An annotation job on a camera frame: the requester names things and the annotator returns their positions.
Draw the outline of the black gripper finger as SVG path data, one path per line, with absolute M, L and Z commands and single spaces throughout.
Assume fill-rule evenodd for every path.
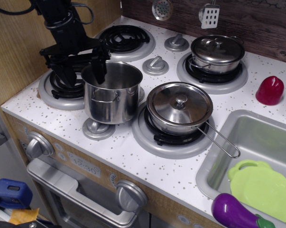
M 105 82 L 105 75 L 107 74 L 106 60 L 99 57 L 91 60 L 92 72 L 98 84 Z
M 71 62 L 50 63 L 52 70 L 68 87 L 75 86 L 77 76 L 74 71 L 74 68 L 76 67 L 76 65 L 76 63 Z

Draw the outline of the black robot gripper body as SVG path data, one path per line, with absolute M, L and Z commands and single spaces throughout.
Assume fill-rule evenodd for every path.
M 105 41 L 86 35 L 79 21 L 45 21 L 56 44 L 40 50 L 50 69 L 70 69 L 79 64 L 91 64 L 93 69 L 105 69 L 110 59 Z

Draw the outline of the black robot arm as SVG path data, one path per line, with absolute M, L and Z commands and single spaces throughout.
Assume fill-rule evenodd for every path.
M 105 81 L 106 60 L 110 59 L 105 41 L 90 38 L 84 30 L 77 7 L 85 4 L 70 0 L 37 0 L 36 10 L 45 20 L 45 27 L 51 32 L 56 44 L 40 51 L 48 68 L 68 87 L 74 87 L 74 67 L 89 64 L 99 84 Z

